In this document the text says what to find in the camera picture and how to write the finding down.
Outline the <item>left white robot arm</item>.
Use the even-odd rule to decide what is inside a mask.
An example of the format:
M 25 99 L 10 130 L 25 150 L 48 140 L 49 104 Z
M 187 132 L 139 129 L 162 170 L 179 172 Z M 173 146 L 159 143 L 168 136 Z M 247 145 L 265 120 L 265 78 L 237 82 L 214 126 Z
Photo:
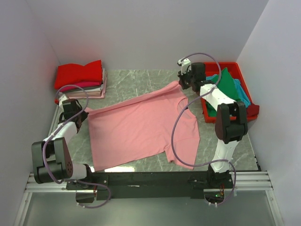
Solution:
M 63 112 L 56 130 L 31 146 L 34 179 L 38 184 L 77 180 L 81 188 L 89 189 L 94 183 L 89 166 L 73 163 L 68 149 L 88 113 L 76 99 L 61 101 L 60 106 Z

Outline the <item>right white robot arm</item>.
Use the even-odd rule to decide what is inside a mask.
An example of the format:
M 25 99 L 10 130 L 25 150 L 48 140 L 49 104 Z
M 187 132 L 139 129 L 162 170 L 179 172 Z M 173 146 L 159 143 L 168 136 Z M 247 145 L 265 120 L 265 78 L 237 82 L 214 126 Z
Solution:
M 220 91 L 217 82 L 206 79 L 204 63 L 192 63 L 186 58 L 179 60 L 178 65 L 181 67 L 178 77 L 182 89 L 192 88 L 216 110 L 218 142 L 213 160 L 208 163 L 206 182 L 217 188 L 229 178 L 234 150 L 247 134 L 246 106 Z

